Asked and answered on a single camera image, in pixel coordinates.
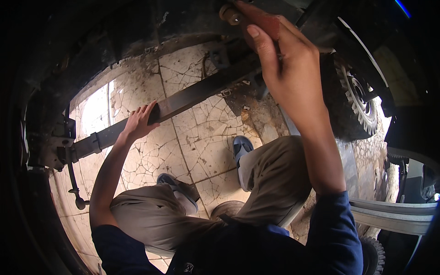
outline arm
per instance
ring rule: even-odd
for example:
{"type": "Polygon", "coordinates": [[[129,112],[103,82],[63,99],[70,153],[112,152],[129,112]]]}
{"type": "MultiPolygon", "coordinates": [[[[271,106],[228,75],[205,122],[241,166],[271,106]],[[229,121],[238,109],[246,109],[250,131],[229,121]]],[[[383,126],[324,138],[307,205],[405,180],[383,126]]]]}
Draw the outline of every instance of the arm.
{"type": "Polygon", "coordinates": [[[362,248],[323,100],[319,52],[284,17],[280,22],[281,61],[271,38],[262,29],[250,25],[248,32],[255,40],[271,95],[301,133],[310,183],[321,196],[312,214],[306,248],[320,273],[360,274],[362,248]]]}
{"type": "Polygon", "coordinates": [[[117,227],[117,222],[110,212],[110,203],[113,200],[122,166],[131,145],[136,139],[146,136],[159,126],[158,123],[147,125],[151,109],[155,104],[156,101],[153,101],[148,106],[144,105],[138,110],[132,111],[125,129],[119,134],[111,152],[104,160],[90,197],[89,217],[92,229],[103,224],[117,227]]]}
{"type": "Polygon", "coordinates": [[[269,35],[256,25],[248,27],[264,81],[301,133],[310,183],[316,193],[340,193],[345,191],[344,172],[323,100],[318,49],[287,19],[281,17],[280,22],[281,61],[269,35]]]}

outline person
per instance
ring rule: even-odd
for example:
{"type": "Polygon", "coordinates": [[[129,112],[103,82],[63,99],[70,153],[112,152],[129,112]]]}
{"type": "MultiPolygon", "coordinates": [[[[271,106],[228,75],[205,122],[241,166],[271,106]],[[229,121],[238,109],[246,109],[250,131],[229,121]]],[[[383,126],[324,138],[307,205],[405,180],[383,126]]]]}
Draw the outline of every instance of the person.
{"type": "Polygon", "coordinates": [[[173,255],[166,274],[362,273],[362,248],[322,96],[319,52],[287,19],[280,22],[281,60],[261,28],[249,25],[247,31],[272,97],[301,136],[281,137],[255,150],[246,138],[235,138],[239,182],[251,193],[235,216],[213,221],[186,216],[197,204],[166,174],[155,186],[113,199],[130,146],[159,126],[147,125],[155,101],[133,111],[90,199],[92,238],[107,274],[162,274],[145,250],[173,255]],[[304,246],[282,227],[311,188],[317,203],[304,246]]]}

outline red sandpaper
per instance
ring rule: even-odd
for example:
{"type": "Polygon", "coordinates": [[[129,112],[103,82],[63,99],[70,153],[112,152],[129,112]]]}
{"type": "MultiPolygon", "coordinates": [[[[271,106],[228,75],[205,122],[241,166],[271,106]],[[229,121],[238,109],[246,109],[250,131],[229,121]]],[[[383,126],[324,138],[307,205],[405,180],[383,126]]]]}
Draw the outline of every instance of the red sandpaper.
{"type": "Polygon", "coordinates": [[[272,40],[278,41],[280,15],[271,15],[251,4],[247,4],[242,1],[236,1],[234,2],[234,4],[237,9],[245,16],[245,18],[242,18],[240,26],[242,27],[244,38],[249,47],[255,50],[253,38],[247,32],[247,26],[249,24],[255,24],[259,26],[272,38],[272,40]]]}

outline hand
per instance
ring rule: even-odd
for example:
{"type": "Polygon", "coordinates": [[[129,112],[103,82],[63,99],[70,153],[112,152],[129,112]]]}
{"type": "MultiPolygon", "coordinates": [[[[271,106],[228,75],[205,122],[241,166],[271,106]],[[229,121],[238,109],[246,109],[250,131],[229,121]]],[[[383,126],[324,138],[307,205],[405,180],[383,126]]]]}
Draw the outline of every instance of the hand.
{"type": "Polygon", "coordinates": [[[121,134],[127,137],[128,141],[133,143],[136,139],[140,139],[148,135],[155,128],[160,126],[159,123],[147,125],[151,110],[156,105],[156,100],[150,105],[139,107],[136,111],[132,111],[128,118],[125,129],[121,134]]]}
{"type": "Polygon", "coordinates": [[[272,39],[260,27],[247,31],[255,42],[264,81],[276,102],[293,120],[298,130],[320,127],[328,121],[319,71],[319,51],[285,17],[280,18],[277,57],[272,39]]]}

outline fingernail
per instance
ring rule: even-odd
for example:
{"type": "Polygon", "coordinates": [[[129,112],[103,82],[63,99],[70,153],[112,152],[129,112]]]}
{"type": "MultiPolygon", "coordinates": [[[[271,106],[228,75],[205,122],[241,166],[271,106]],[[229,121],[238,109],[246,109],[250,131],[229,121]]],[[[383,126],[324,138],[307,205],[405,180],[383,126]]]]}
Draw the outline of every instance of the fingernail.
{"type": "Polygon", "coordinates": [[[258,31],[258,29],[252,25],[249,25],[247,27],[247,30],[249,32],[249,34],[252,36],[252,38],[255,38],[257,36],[259,36],[260,32],[258,31]]]}

